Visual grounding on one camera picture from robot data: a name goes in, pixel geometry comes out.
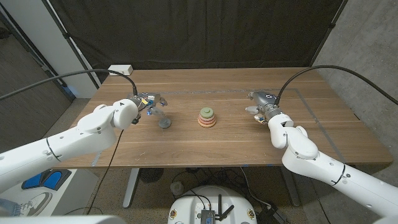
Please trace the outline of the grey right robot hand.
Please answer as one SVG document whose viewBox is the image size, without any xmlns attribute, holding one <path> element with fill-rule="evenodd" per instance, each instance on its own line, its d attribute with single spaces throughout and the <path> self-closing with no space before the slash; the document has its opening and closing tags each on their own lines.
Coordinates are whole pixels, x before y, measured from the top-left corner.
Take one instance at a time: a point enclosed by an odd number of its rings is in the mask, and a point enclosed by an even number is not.
<svg viewBox="0 0 398 224">
<path fill-rule="evenodd" d="M 248 106 L 245 110 L 260 123 L 267 123 L 272 117 L 282 114 L 282 110 L 275 105 L 276 96 L 264 91 L 252 91 L 248 98 L 255 102 L 254 106 Z"/>
</svg>

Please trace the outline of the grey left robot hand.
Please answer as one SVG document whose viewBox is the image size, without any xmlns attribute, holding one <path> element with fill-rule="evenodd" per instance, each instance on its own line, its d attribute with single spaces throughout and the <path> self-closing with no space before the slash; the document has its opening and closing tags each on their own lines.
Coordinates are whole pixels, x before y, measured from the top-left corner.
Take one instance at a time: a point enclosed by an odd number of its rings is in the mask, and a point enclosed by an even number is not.
<svg viewBox="0 0 398 224">
<path fill-rule="evenodd" d="M 168 103 L 159 93 L 138 93 L 134 95 L 133 93 L 128 94 L 127 98 L 133 101 L 138 108 L 138 115 L 133 119 L 132 124 L 137 124 L 141 118 L 141 111 L 146 110 L 147 115 L 159 116 L 159 127 L 162 129 L 167 129 L 171 125 L 171 120 L 166 117 L 165 113 L 157 107 L 167 106 Z"/>
</svg>

